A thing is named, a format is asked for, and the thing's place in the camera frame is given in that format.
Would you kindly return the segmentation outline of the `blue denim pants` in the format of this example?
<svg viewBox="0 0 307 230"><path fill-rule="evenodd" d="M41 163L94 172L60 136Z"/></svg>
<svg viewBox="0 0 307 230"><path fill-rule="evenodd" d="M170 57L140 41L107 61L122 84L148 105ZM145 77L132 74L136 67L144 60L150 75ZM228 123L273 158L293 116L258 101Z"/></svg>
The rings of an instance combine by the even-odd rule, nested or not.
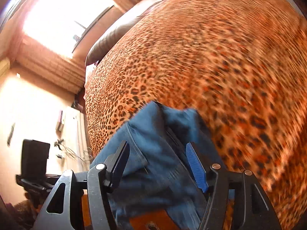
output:
<svg viewBox="0 0 307 230"><path fill-rule="evenodd" d="M119 229L198 229L207 202L186 157L186 144L222 163L210 131L194 109L176 110L156 102L142 108L111 137L93 161L104 163L120 143L130 155L118 188L109 195Z"/></svg>

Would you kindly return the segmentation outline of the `beige curtain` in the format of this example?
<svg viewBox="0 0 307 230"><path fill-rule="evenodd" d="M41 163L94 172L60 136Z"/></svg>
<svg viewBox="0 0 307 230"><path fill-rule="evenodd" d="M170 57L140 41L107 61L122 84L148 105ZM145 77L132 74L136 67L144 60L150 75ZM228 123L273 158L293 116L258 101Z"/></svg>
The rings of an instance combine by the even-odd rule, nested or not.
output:
<svg viewBox="0 0 307 230"><path fill-rule="evenodd" d="M73 94L84 87L83 62L59 55L27 35L10 43L1 39L1 59L5 57Z"/></svg>

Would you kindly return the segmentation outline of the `leopard print bedspread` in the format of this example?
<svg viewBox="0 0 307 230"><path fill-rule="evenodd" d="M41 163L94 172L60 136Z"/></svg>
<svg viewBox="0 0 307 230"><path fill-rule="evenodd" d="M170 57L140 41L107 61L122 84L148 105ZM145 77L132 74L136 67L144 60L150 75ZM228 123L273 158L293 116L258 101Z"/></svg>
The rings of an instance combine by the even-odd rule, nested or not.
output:
<svg viewBox="0 0 307 230"><path fill-rule="evenodd" d="M286 0L166 0L85 84L94 155L151 100L195 108L228 168L250 168L283 229L306 211L306 19Z"/></svg>

